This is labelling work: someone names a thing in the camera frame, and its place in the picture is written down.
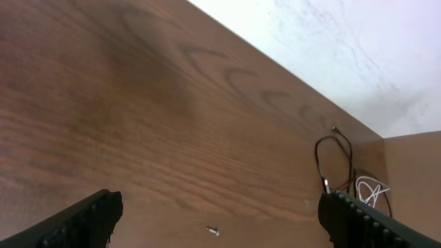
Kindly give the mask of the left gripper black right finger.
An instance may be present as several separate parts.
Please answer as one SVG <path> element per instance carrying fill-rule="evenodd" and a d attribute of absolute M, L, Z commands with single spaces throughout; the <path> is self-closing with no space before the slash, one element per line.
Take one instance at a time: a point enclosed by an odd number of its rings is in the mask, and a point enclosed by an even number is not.
<path fill-rule="evenodd" d="M 345 192 L 323 193 L 318 219 L 334 247 L 440 248 L 425 236 Z"/>

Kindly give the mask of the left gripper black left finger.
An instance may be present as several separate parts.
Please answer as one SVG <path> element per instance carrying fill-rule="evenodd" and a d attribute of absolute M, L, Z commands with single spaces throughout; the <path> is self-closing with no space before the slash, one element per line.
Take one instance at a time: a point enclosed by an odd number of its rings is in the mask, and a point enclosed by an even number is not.
<path fill-rule="evenodd" d="M 3 248 L 107 248 L 123 215 L 121 192 L 102 189 L 1 241 Z"/>

